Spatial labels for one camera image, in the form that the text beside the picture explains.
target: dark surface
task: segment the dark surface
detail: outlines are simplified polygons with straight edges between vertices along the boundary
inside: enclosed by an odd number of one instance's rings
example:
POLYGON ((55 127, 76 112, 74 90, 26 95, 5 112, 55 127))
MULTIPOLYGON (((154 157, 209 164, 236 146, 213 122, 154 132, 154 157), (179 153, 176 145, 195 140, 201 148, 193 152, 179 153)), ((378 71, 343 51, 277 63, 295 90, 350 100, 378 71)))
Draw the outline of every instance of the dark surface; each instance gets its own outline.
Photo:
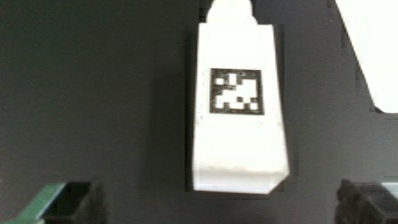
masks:
POLYGON ((199 5, 0 1, 0 221, 46 183, 99 178, 113 224, 332 224, 341 179, 398 180, 398 116, 371 106, 334 4, 256 0, 284 24, 291 176, 268 197, 185 192, 199 5))

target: black background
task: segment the black background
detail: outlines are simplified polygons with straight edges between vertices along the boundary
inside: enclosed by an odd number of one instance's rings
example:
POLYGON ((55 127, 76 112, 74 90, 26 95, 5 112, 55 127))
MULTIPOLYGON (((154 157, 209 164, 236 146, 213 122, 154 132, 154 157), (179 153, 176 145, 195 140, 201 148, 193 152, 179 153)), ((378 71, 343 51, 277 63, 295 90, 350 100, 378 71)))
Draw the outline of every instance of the black background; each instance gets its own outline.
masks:
POLYGON ((110 223, 332 223, 341 178, 398 180, 334 3, 256 0, 279 46, 291 175, 270 196, 186 192, 197 0, 0 1, 0 221, 99 178, 110 223))

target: white block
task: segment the white block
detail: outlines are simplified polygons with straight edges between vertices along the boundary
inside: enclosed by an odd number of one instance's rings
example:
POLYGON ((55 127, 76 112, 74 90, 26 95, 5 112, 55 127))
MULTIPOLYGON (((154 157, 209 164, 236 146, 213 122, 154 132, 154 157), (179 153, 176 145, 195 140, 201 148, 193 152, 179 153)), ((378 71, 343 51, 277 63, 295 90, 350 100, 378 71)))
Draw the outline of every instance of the white block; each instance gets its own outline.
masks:
POLYGON ((247 4, 249 0, 215 0, 209 23, 199 25, 193 189, 266 194, 289 171, 273 28, 256 24, 247 4), (220 12, 233 3, 240 8, 224 10, 222 20, 215 9, 220 12), (236 21, 227 12, 241 16, 240 9, 249 18, 236 21), (234 89, 229 85, 211 88, 211 80, 229 73, 236 74, 234 89), (213 107, 217 103, 229 103, 229 108, 213 107))
POLYGON ((373 103, 398 113, 398 1, 336 0, 373 103))

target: white object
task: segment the white object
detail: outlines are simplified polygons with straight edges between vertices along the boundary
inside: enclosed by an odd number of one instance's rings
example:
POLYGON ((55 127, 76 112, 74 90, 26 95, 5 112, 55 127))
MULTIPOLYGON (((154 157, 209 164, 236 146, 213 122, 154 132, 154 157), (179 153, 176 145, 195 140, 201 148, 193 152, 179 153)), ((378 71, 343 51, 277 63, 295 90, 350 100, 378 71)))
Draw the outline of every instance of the white object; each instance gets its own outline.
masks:
POLYGON ((398 183, 384 182, 382 186, 387 189, 387 191, 389 191, 391 195, 394 196, 394 198, 398 199, 398 183))
POLYGON ((373 103, 398 113, 398 1, 336 0, 373 103))
POLYGON ((249 0, 215 0, 199 25, 193 189, 266 194, 286 176, 273 28, 249 0))

